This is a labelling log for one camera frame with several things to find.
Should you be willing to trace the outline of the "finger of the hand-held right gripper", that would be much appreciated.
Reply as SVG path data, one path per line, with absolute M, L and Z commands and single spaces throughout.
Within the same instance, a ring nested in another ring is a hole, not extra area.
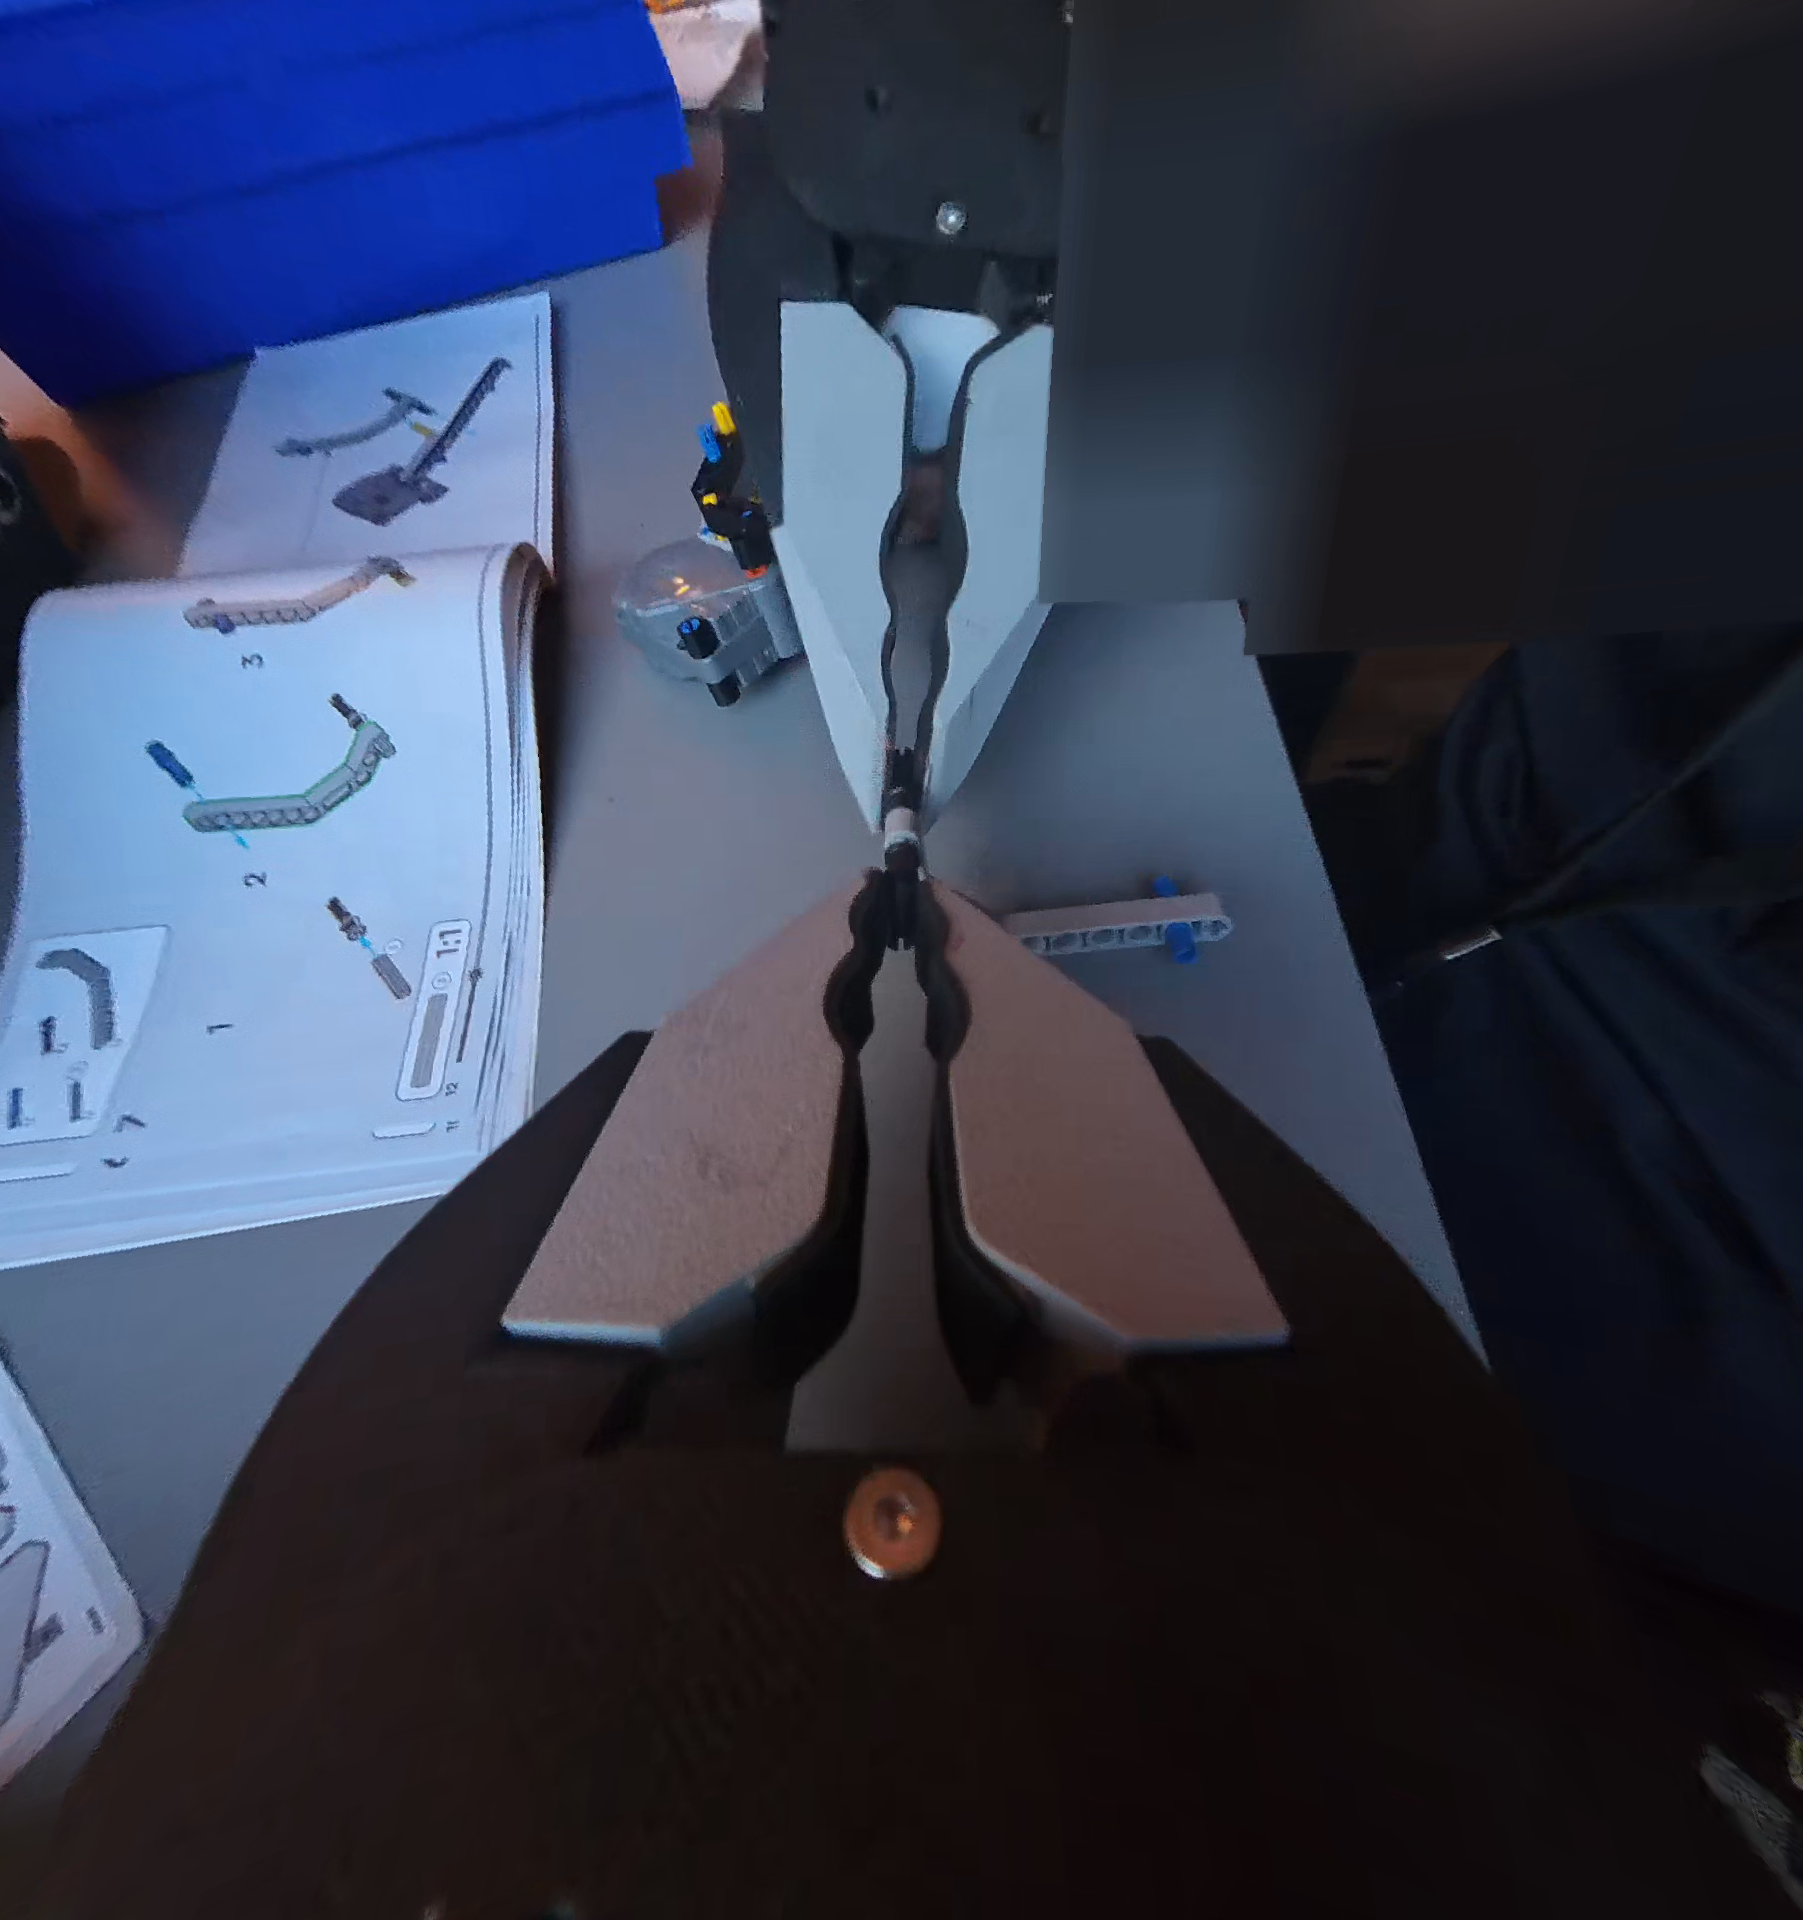
M 928 709 L 924 796 L 953 798 L 1028 667 L 1041 595 L 1055 333 L 1031 323 L 960 373 L 946 439 L 940 538 L 956 592 Z
M 784 300 L 780 398 L 774 548 L 848 794 L 879 821 L 895 713 L 884 559 L 905 497 L 912 367 L 853 305 Z

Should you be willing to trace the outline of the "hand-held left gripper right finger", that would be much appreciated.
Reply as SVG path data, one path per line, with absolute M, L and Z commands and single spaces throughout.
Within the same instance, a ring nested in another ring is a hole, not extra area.
M 964 1394 L 1285 1349 L 1289 1322 L 1135 1028 L 940 882 L 917 892 L 914 964 L 936 1310 Z

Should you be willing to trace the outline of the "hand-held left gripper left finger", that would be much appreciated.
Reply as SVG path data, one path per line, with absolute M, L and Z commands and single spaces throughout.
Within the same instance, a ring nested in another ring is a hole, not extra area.
M 826 896 L 643 1045 L 501 1312 L 627 1358 L 796 1384 L 859 1301 L 871 980 L 888 881 Z

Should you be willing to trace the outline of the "grey lego beam blue pin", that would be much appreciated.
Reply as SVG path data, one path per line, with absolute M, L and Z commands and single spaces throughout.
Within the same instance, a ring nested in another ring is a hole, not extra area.
M 1153 876 L 1143 896 L 1013 912 L 1002 928 L 1047 961 L 1159 948 L 1171 964 L 1192 967 L 1205 947 L 1231 934 L 1231 918 L 1217 895 Z

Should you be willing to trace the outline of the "small black lego assembly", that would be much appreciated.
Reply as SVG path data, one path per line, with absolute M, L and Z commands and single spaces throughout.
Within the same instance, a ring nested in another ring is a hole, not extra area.
M 703 535 L 735 559 L 745 576 L 764 576 L 774 569 L 771 513 L 749 480 L 741 427 L 726 401 L 715 401 L 709 418 L 702 422 L 698 451 L 692 499 Z

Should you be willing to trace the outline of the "grey lego motor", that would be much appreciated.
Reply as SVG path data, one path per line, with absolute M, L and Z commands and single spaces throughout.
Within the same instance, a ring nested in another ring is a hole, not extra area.
M 708 535 L 640 558 L 615 588 L 615 624 L 656 673 L 718 709 L 801 659 L 781 569 L 747 569 Z

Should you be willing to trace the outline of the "open lego instruction booklet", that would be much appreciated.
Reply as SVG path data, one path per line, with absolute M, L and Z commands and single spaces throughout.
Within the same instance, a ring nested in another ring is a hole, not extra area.
M 546 291 L 263 349 L 20 647 L 0 1271 L 434 1199 L 532 1110 Z

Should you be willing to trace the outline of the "blue plastic storage bin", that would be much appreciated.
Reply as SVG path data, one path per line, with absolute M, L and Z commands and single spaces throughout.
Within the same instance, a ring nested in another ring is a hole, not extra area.
M 0 349 L 60 405 L 663 242 L 640 3 L 0 3 Z

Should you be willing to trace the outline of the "white printed outline sheet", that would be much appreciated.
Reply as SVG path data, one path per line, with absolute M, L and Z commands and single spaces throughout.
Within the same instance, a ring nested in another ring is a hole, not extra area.
M 0 1790 L 141 1643 L 141 1607 L 0 1362 Z

